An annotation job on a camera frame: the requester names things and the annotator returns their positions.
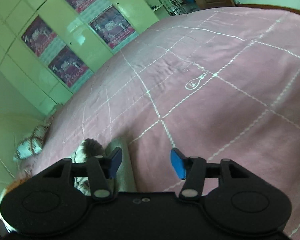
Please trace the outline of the white patterned pillow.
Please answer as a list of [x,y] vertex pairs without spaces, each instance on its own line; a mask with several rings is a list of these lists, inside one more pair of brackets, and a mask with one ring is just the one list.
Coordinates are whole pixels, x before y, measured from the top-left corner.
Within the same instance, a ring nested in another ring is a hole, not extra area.
[[46,142],[48,129],[49,127],[46,125],[36,126],[29,135],[18,143],[13,161],[16,163],[20,160],[38,155]]

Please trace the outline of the orange striped pillow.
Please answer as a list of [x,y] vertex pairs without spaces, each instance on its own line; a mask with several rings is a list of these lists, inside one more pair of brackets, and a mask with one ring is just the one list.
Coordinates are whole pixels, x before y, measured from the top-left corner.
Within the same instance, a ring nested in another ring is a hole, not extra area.
[[[19,178],[19,179],[14,180],[11,184],[9,184],[6,188],[4,188],[3,191],[2,191],[2,193],[1,193],[1,195],[0,195],[0,205],[1,205],[1,202],[2,202],[3,198],[6,196],[6,194],[8,194],[9,192],[11,192],[15,188],[19,187],[20,185],[22,185],[23,183],[25,183],[28,180],[29,180],[29,177]],[[11,233],[11,232],[15,231],[15,229],[12,226],[10,226],[6,222],[6,220],[3,219],[1,211],[0,211],[0,219],[4,223],[4,226],[7,229],[8,233]]]

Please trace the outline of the pink grid bedsheet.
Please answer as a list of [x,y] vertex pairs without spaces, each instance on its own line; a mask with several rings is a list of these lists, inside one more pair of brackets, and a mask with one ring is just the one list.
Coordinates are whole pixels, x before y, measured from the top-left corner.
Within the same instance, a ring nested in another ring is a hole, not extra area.
[[122,137],[136,187],[179,192],[170,151],[232,159],[292,202],[300,239],[300,15],[244,7],[165,18],[109,59],[55,113],[37,174],[83,139]]

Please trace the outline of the green wardrobe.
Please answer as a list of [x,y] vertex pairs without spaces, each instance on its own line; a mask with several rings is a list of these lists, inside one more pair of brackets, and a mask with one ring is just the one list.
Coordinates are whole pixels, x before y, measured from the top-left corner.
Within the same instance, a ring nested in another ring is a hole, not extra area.
[[[0,72],[43,115],[77,90],[49,68],[61,49],[68,46],[92,72],[115,54],[85,19],[85,14],[105,11],[102,4],[114,6],[138,34],[158,21],[144,0],[96,0],[80,14],[66,0],[0,0]],[[21,39],[37,16],[57,34],[40,57]]]

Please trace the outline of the lower left wall poster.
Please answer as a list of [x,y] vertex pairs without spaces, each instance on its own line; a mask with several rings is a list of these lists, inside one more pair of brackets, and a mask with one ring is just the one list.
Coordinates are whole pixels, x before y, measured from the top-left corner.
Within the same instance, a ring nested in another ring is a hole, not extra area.
[[89,69],[68,46],[61,49],[50,62],[49,68],[69,88],[73,87]]

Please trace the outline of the right lower wall poster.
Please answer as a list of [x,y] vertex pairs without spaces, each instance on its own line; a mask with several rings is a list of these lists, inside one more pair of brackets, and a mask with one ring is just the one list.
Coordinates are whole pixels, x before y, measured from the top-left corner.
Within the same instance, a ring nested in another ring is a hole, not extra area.
[[114,53],[138,36],[135,29],[114,6],[100,13],[89,25]]

